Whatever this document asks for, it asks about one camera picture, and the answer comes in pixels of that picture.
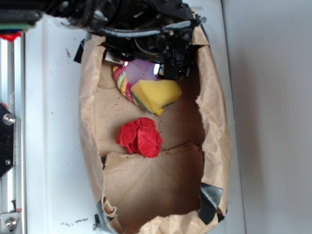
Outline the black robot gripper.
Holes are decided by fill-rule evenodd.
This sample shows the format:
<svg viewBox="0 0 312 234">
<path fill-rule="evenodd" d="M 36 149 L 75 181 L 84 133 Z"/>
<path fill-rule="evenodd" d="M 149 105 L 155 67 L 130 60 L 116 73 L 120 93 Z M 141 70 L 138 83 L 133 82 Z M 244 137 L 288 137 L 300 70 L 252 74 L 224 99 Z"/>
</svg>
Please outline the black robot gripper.
<svg viewBox="0 0 312 234">
<path fill-rule="evenodd" d="M 117 29 L 105 27 L 106 48 L 115 58 L 129 62 L 140 59 L 155 63 L 155 77 L 178 80 L 189 76 L 195 66 L 193 32 L 197 27 L 197 15 L 190 19 L 163 23 L 157 19 L 153 27 L 140 29 Z"/>
</svg>

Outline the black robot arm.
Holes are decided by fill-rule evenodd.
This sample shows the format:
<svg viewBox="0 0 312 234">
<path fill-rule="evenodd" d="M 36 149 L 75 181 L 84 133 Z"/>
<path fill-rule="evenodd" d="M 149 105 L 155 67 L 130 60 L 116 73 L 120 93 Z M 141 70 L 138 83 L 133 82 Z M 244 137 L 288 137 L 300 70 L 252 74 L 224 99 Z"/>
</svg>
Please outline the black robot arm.
<svg viewBox="0 0 312 234">
<path fill-rule="evenodd" d="M 193 31 L 201 18 L 180 0 L 3 0 L 0 37 L 14 41 L 43 15 L 62 26 L 104 36 L 121 61 L 160 65 L 160 76 L 177 80 L 195 65 Z"/>
</svg>

